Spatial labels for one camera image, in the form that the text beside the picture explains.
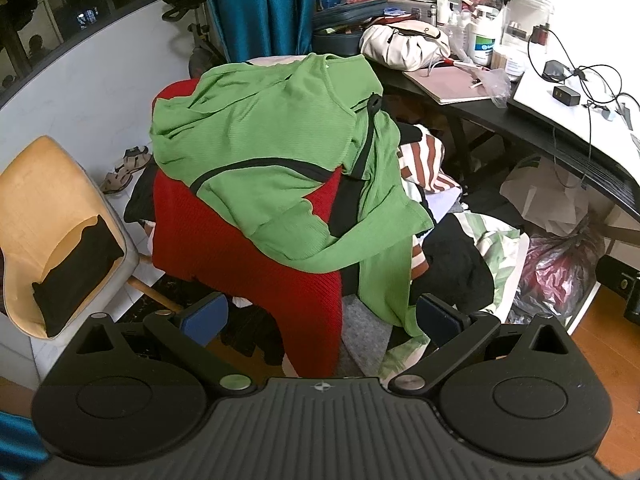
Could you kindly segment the pink notebook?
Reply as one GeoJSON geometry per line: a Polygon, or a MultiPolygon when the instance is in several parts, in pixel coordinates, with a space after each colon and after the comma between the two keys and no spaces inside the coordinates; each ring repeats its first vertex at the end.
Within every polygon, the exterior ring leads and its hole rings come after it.
{"type": "Polygon", "coordinates": [[[436,66],[402,74],[439,105],[490,99],[480,80],[463,68],[436,66]]]}

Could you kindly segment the black garment in pile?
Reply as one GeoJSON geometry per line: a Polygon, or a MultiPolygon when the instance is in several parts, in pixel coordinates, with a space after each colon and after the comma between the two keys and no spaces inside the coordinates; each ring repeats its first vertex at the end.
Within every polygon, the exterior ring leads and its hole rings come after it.
{"type": "Polygon", "coordinates": [[[428,269],[413,281],[415,295],[430,292],[464,313],[482,310],[494,302],[491,270],[453,214],[446,214],[424,238],[422,250],[428,269]]]}

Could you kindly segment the striped brown white garment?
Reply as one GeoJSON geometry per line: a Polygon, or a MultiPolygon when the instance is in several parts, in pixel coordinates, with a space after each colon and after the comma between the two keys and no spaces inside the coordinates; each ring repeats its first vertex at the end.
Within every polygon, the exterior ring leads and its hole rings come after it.
{"type": "Polygon", "coordinates": [[[401,179],[416,184],[427,193],[440,193],[460,188],[442,170],[445,147],[422,125],[398,124],[400,141],[397,157],[401,179]]]}

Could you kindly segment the white paper bag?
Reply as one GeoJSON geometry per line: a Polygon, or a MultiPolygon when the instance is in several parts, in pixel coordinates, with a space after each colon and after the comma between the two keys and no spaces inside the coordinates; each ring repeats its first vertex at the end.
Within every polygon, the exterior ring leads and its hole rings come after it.
{"type": "Polygon", "coordinates": [[[524,220],[557,236],[569,236],[589,211],[582,179],[540,156],[521,160],[502,182],[500,194],[524,220]]]}

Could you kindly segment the teal curtain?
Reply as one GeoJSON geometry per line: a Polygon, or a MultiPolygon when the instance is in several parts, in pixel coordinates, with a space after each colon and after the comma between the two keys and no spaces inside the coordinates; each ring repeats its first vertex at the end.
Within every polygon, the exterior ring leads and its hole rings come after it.
{"type": "Polygon", "coordinates": [[[316,0],[208,0],[231,62],[311,50],[316,0]]]}

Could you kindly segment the cream handbag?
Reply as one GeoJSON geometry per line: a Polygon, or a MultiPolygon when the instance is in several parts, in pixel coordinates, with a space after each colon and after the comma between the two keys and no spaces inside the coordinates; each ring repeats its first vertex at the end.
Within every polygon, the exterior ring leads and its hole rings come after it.
{"type": "Polygon", "coordinates": [[[360,53],[391,70],[415,72],[450,55],[448,36],[419,20],[371,25],[360,38],[360,53]]]}

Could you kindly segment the white lotion bottle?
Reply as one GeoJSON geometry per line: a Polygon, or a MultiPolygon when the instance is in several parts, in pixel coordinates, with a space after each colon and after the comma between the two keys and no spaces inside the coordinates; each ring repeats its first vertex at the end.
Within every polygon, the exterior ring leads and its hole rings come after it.
{"type": "Polygon", "coordinates": [[[493,6],[477,6],[468,27],[468,55],[480,66],[491,64],[494,47],[501,35],[501,14],[493,6]]]}

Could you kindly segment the pair of sandals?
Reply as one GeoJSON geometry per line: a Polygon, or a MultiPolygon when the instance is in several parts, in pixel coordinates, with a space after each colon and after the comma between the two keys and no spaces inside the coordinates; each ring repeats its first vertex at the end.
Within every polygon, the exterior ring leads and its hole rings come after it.
{"type": "Polygon", "coordinates": [[[107,195],[122,192],[134,174],[148,166],[151,159],[152,153],[147,146],[128,148],[122,160],[104,177],[100,185],[101,192],[107,195]]]}

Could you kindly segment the leaf print fabric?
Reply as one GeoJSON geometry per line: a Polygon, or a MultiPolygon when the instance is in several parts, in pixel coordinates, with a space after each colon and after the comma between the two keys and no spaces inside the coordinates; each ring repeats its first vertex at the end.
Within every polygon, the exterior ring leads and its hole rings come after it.
{"type": "Polygon", "coordinates": [[[505,323],[518,291],[529,236],[497,218],[476,212],[455,212],[463,232],[472,238],[474,246],[494,279],[494,300],[483,311],[495,315],[505,323]]]}

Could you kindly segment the black power adapter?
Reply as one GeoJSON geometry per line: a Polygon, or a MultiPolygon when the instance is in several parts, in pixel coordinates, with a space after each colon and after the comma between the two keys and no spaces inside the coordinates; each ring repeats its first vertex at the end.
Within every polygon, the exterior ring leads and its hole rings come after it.
{"type": "Polygon", "coordinates": [[[580,93],[564,84],[557,84],[552,90],[552,96],[568,107],[580,104],[580,93]]]}

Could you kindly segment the dark plastic bag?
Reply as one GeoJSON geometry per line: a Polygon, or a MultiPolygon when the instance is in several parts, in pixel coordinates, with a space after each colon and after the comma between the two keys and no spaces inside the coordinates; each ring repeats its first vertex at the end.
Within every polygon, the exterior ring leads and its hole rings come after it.
{"type": "Polygon", "coordinates": [[[540,314],[569,326],[596,282],[596,266],[604,254],[604,238],[589,214],[570,235],[534,233],[506,320],[528,324],[540,314]]]}

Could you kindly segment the green ribbed knit top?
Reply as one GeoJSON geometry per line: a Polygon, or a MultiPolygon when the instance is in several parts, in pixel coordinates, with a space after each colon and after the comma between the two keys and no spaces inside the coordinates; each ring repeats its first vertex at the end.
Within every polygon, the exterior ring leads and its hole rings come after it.
{"type": "Polygon", "coordinates": [[[434,222],[402,185],[382,96],[360,55],[231,63],[158,99],[150,137],[163,173],[265,256],[315,274],[358,266],[360,300],[415,337],[412,245],[434,222]]]}

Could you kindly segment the beige shell chair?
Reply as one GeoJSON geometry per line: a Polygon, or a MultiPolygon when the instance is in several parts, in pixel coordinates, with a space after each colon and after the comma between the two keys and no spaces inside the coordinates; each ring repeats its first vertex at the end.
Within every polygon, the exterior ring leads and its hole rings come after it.
{"type": "Polygon", "coordinates": [[[4,261],[3,304],[11,322],[25,335],[62,346],[89,315],[106,310],[126,286],[140,290],[172,312],[182,310],[134,276],[144,260],[122,220],[84,168],[50,136],[26,146],[1,173],[1,251],[4,261]],[[55,335],[34,298],[41,282],[80,243],[82,230],[104,220],[122,256],[105,278],[66,316],[55,335]]]}

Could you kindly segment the black curved desk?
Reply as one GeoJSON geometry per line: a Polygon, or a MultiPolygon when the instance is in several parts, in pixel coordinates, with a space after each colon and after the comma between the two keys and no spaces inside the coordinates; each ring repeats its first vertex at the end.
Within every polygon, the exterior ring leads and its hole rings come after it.
{"type": "Polygon", "coordinates": [[[471,143],[466,140],[463,130],[463,125],[469,122],[503,140],[555,160],[576,176],[583,176],[588,185],[612,200],[631,218],[639,218],[638,183],[617,162],[594,148],[587,148],[581,140],[572,140],[565,133],[554,133],[550,125],[538,118],[513,107],[496,107],[489,101],[439,105],[401,72],[376,63],[372,68],[387,91],[416,96],[446,118],[464,185],[469,186],[480,177],[478,171],[471,169],[471,143]]]}

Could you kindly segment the black cloth on chair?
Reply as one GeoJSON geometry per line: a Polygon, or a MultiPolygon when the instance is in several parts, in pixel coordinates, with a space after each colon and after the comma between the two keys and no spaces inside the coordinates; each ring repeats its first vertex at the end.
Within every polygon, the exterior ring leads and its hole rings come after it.
{"type": "Polygon", "coordinates": [[[81,231],[80,241],[68,256],[32,283],[32,296],[43,317],[48,337],[55,337],[82,302],[112,270],[124,252],[101,216],[81,231]]]}

